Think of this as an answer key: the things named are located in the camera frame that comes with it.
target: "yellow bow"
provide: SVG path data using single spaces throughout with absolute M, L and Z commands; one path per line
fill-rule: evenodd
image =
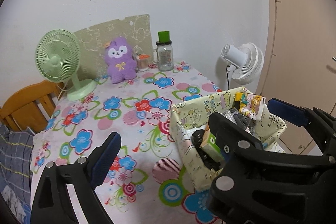
M 123 66 L 125 66 L 125 65 L 126 65 L 126 63 L 125 63 L 125 62 L 122 62 L 122 63 L 120 63 L 120 64 L 117 64 L 115 67 L 116 67 L 116 68 L 119 68 L 119 71 L 120 71 L 120 70 L 124 69 Z

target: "silver screw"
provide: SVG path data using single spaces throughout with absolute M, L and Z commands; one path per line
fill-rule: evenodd
M 77 160 L 77 162 L 78 162 L 79 164 L 83 164 L 83 163 L 85 163 L 85 162 L 86 162 L 86 157 L 80 157 L 80 158 Z
M 228 176 L 222 176 L 216 180 L 216 187 L 221 191 L 231 190 L 234 185 L 234 180 Z
M 229 147 L 228 147 L 227 145 L 224 146 L 224 152 L 225 152 L 226 154 L 230 152 L 230 149 L 229 149 Z
M 239 141 L 238 146 L 240 148 L 246 149 L 250 147 L 250 143 L 248 141 Z
M 335 158 L 333 156 L 329 156 L 329 162 L 331 164 L 336 164 L 336 160 L 335 160 Z
M 51 168 L 54 166 L 54 162 L 53 161 L 50 161 L 48 162 L 46 165 L 45 165 L 47 168 Z

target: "electric fan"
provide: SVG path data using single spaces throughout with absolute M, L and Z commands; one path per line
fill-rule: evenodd
M 69 101 L 79 100 L 92 92 L 97 83 L 91 79 L 79 81 L 80 49 L 77 37 L 65 30 L 53 30 L 40 40 L 35 51 L 35 62 L 41 75 L 55 83 L 71 78 L 73 87 L 68 90 Z
M 253 43 L 245 43 L 238 48 L 226 44 L 220 55 L 231 63 L 227 74 L 228 82 L 232 78 L 240 85 L 251 83 L 260 75 L 264 65 L 264 54 Z

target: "green fan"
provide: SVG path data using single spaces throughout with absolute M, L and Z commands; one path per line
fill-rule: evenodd
M 73 87 L 68 90 L 68 100 L 79 100 L 92 92 L 97 83 L 86 79 L 79 81 L 77 70 L 80 61 L 77 37 L 65 30 L 53 30 L 40 40 L 35 51 L 37 69 L 51 82 L 64 82 L 71 78 Z

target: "blue gripper pad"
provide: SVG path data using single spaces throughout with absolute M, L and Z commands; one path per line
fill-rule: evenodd
M 309 122 L 303 108 L 272 98 L 267 104 L 270 113 L 296 125 L 306 126 Z
M 101 146 L 96 147 L 88 157 L 87 174 L 93 189 L 102 185 L 114 159 L 119 153 L 120 147 L 120 135 L 112 132 L 105 142 Z

